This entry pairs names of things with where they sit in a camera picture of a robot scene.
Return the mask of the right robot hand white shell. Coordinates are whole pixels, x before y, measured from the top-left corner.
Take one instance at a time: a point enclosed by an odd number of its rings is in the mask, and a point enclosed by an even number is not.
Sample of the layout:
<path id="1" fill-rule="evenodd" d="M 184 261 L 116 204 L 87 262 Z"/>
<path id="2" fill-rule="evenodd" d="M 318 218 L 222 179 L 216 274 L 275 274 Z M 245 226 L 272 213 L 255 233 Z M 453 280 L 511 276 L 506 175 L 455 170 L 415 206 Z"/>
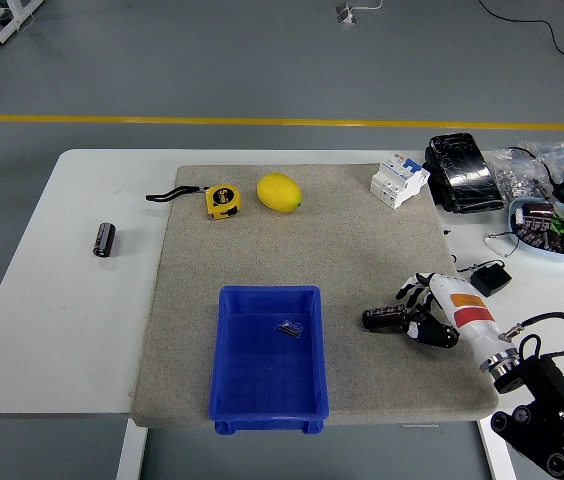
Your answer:
<path id="1" fill-rule="evenodd" d="M 475 363 L 483 372 L 494 373 L 497 368 L 510 368 L 518 362 L 516 347 L 501 338 L 483 297 L 468 281 L 445 274 L 416 273 L 396 294 L 398 300 L 406 296 L 407 307 L 421 300 L 421 305 L 429 310 L 435 301 L 459 337 L 469 343 Z"/>

